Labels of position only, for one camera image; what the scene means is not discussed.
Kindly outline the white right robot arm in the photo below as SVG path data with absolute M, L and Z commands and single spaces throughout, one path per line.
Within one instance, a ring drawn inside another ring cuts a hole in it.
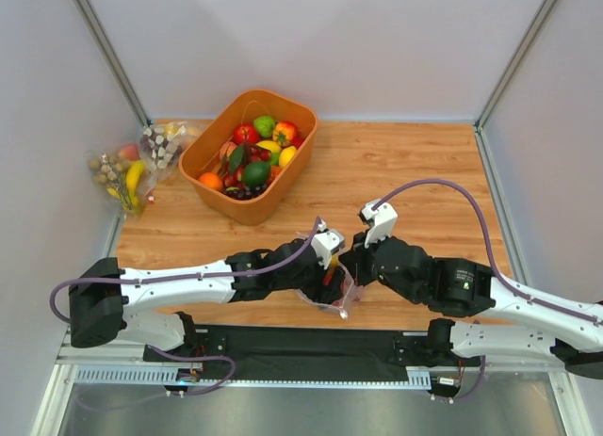
M 367 244 L 354 237 L 339 261 L 365 286 L 374 281 L 441 319 L 430 325 L 432 349 L 459 357 L 559 360 L 566 371 L 602 377 L 602 305 L 533 289 L 489 266 L 431 257 L 391 236 Z

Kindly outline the clear polka dot zip bag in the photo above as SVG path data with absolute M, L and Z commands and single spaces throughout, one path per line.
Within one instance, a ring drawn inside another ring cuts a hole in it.
M 306 238 L 312 238 L 312 236 L 315 233 L 316 233 L 316 231 L 313 231 L 310 234 L 301 234 L 301 238 L 303 240 L 305 240 Z M 303 300 L 304 302 L 320 309 L 323 312 L 338 315 L 341 319 L 346 320 L 349 318 L 350 308 L 351 308 L 352 304 L 356 301 L 359 301 L 360 298 L 362 297 L 362 295 L 364 293 L 364 287 L 357 285 L 355 283 L 355 280 L 351 276 L 351 274 L 347 271 L 347 269 L 339 263 L 338 257 L 340 254 L 343 253 L 343 250 L 341 252 L 339 252 L 332 259 L 332 262 L 330 264 L 330 267 L 341 266 L 346 273 L 345 280 L 342 283 L 344 296 L 336 305 L 318 305 L 318 304 L 312 303 L 309 299 L 307 299 L 301 293 L 301 289 L 297 291 L 297 294 L 300 297 L 300 299 Z M 320 264 L 318 264 L 318 269 L 324 269 L 324 268 Z

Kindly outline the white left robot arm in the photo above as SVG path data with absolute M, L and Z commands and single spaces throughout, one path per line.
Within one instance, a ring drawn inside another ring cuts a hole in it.
M 190 319 L 163 315 L 164 307 L 256 301 L 281 290 L 325 296 L 328 266 L 344 245 L 338 232 L 327 231 L 276 250 L 165 270 L 121 268 L 116 258 L 103 258 L 69 288 L 71 344 L 90 348 L 124 340 L 170 351 L 190 343 Z

